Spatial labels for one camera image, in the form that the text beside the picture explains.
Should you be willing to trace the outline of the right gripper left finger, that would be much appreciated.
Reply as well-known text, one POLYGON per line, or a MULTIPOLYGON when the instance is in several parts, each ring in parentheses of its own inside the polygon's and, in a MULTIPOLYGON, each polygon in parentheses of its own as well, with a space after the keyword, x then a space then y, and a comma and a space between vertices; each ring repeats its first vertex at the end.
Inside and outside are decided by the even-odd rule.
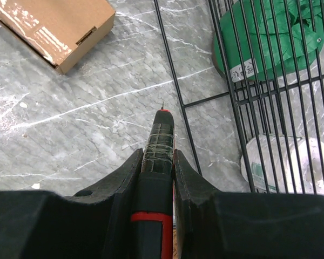
POLYGON ((143 150, 135 150, 116 170, 96 183, 68 196, 75 225, 76 240, 85 258, 124 257, 129 214, 140 173, 143 150))

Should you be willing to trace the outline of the red black utility knife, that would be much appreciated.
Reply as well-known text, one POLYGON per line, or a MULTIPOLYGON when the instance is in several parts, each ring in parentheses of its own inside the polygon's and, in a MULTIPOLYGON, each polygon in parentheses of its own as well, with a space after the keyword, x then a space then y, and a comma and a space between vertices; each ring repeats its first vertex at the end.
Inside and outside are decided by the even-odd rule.
POLYGON ((174 119, 157 110, 138 175, 131 222, 130 258, 173 257, 174 119))

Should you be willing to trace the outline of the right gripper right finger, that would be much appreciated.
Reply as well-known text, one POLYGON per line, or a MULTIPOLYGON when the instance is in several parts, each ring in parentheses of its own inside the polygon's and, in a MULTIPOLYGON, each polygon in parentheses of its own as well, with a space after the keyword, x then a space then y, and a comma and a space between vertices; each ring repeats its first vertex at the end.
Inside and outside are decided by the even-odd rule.
POLYGON ((174 202, 179 258, 214 258, 216 224, 212 197, 218 193, 179 149, 174 151, 174 202))

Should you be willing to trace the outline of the brown cardboard express box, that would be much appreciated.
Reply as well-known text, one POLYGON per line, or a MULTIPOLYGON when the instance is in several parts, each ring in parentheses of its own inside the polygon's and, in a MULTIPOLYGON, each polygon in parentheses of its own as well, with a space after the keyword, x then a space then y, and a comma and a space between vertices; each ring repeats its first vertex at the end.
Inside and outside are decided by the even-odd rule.
POLYGON ((60 74, 113 28, 108 1, 0 1, 0 24, 60 74))

